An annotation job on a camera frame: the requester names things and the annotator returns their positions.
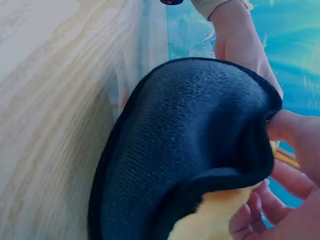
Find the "microfiber towel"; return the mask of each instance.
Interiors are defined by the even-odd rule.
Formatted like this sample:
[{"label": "microfiber towel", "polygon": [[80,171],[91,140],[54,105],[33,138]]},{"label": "microfiber towel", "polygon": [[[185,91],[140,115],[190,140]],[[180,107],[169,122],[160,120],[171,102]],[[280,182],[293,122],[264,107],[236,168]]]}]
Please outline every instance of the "microfiber towel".
[{"label": "microfiber towel", "polygon": [[282,100],[227,61],[164,63],[132,92],[101,155],[89,200],[92,240],[166,240],[207,192],[253,186],[274,158],[266,124]]}]

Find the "wrist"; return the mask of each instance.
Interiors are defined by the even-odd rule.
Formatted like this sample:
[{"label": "wrist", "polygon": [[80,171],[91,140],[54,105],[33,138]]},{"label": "wrist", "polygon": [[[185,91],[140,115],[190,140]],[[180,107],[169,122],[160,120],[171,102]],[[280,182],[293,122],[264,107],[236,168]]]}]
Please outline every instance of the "wrist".
[{"label": "wrist", "polygon": [[216,32],[220,29],[231,31],[230,28],[239,25],[253,25],[252,18],[241,0],[229,0],[219,5],[209,16]]}]

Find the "red object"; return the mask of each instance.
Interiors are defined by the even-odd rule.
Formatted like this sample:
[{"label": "red object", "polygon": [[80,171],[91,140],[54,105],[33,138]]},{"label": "red object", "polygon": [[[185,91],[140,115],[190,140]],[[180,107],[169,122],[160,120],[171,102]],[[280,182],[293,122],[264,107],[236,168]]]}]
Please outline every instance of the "red object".
[{"label": "red object", "polygon": [[184,0],[160,0],[165,5],[179,5],[184,2]]}]

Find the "wood grain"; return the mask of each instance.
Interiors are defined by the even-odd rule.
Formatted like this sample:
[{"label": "wood grain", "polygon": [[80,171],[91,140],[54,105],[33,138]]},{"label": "wood grain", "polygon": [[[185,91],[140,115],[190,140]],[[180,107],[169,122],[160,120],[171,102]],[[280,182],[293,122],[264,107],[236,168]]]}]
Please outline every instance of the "wood grain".
[{"label": "wood grain", "polygon": [[108,134],[167,59],[158,0],[0,0],[1,240],[87,239]]}]

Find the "fingernail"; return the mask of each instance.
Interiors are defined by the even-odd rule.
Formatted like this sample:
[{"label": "fingernail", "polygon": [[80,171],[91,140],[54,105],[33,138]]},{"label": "fingernail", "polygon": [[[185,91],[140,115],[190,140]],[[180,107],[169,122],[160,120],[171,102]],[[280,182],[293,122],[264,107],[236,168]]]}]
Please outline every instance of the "fingernail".
[{"label": "fingernail", "polygon": [[264,182],[265,182],[265,184],[267,184],[267,185],[269,186],[270,180],[269,180],[268,178],[266,178],[266,179],[264,180]]}]

